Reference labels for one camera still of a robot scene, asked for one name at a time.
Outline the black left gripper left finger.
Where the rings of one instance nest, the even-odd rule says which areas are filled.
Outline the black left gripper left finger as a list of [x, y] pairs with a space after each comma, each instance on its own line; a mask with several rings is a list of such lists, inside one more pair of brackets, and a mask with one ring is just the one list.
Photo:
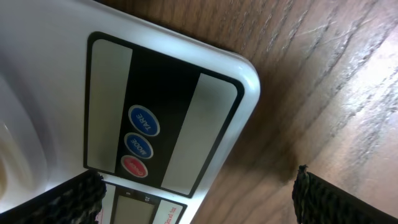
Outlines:
[[95, 224], [106, 195], [103, 176], [88, 170], [1, 214], [1, 224]]

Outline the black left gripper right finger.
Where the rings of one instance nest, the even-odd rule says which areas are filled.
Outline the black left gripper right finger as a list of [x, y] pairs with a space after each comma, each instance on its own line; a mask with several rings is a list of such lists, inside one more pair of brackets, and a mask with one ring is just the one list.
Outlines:
[[397, 218], [298, 167], [292, 200], [297, 223], [397, 224]]

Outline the yellow plastic bowl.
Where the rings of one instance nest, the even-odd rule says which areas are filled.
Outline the yellow plastic bowl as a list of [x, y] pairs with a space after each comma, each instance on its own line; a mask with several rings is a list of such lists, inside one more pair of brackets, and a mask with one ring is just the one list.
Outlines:
[[17, 144], [9, 132], [6, 124], [1, 121], [1, 198], [4, 197], [7, 191], [8, 177], [7, 177], [7, 165], [10, 162], [12, 166], [15, 166], [15, 150]]

